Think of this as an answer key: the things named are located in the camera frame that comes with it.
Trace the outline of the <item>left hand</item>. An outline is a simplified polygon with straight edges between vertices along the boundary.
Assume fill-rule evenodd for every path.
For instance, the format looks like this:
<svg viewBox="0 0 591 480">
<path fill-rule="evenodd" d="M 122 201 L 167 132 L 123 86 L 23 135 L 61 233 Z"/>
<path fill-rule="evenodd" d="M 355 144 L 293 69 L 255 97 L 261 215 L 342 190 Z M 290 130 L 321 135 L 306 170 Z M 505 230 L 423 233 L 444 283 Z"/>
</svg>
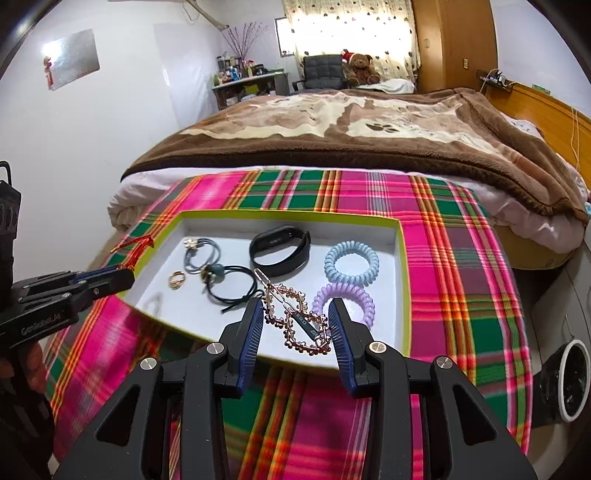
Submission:
<svg viewBox="0 0 591 480">
<path fill-rule="evenodd" d="M 18 353 L 17 358 L 30 389 L 39 394 L 45 394 L 47 388 L 47 369 L 43 362 L 41 345 L 36 342 L 26 346 Z M 0 363 L 0 377 L 2 379 L 10 379 L 14 375 L 15 372 L 11 362 L 2 358 Z"/>
</svg>

